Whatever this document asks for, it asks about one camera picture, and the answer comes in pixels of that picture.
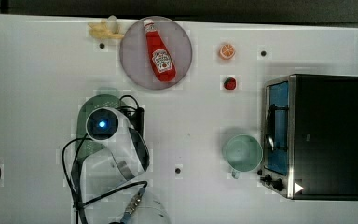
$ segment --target oven window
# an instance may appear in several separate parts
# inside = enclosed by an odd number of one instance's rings
[[[268,150],[267,169],[287,175],[287,125],[289,106],[288,82],[272,85],[269,87],[269,109],[275,108],[271,116],[273,145]]]

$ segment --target small red object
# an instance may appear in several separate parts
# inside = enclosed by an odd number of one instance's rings
[[[235,90],[235,88],[237,87],[237,81],[234,77],[229,77],[228,79],[226,79],[224,86],[226,90]]]
[[[175,65],[171,55],[162,42],[154,23],[150,19],[144,20],[146,33],[147,49],[149,53],[150,64],[158,80],[169,82],[176,76]]]

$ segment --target blue light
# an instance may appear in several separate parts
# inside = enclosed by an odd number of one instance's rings
[[[98,123],[98,126],[100,126],[100,128],[104,128],[106,127],[106,121],[102,120]]]

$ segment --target mug handle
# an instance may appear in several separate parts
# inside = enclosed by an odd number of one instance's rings
[[[231,168],[231,176],[234,178],[234,179],[238,179],[240,178],[240,171],[234,169],[234,168]]]

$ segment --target white table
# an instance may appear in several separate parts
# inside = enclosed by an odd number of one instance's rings
[[[358,29],[180,22],[192,66],[179,85],[149,91],[126,77],[118,47],[100,49],[88,35],[90,21],[99,19],[0,15],[0,223],[70,223],[62,147],[75,137],[78,109],[111,88],[145,107],[152,164],[143,178],[172,223],[358,223],[358,202],[286,200],[255,172],[232,179],[221,156],[238,133],[260,138],[264,82],[358,76]],[[224,41],[237,50],[229,63],[216,54]],[[234,92],[221,90],[227,76],[239,82]]]

